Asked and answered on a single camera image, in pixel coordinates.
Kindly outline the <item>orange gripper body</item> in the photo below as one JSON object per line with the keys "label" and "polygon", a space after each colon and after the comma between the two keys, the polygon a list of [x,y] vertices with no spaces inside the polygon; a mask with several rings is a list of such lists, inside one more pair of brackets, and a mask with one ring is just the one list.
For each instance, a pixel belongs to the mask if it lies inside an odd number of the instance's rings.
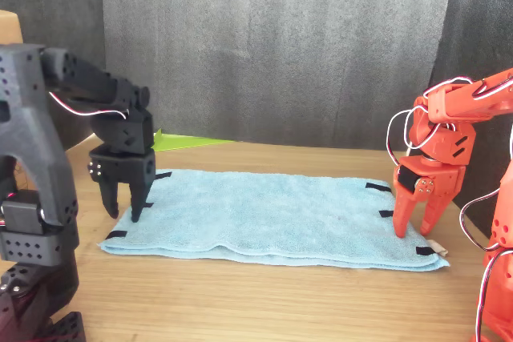
{"label": "orange gripper body", "polygon": [[422,155],[404,156],[394,170],[397,202],[426,202],[434,197],[457,194],[464,166],[429,160]]}

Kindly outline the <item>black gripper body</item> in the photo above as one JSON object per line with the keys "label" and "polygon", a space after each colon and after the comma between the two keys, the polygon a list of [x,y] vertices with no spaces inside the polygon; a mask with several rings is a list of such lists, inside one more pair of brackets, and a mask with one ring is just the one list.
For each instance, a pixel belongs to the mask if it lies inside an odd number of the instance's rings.
{"label": "black gripper body", "polygon": [[152,148],[143,154],[114,152],[103,144],[89,153],[88,170],[93,181],[111,186],[127,183],[151,186],[156,177],[156,157]]}

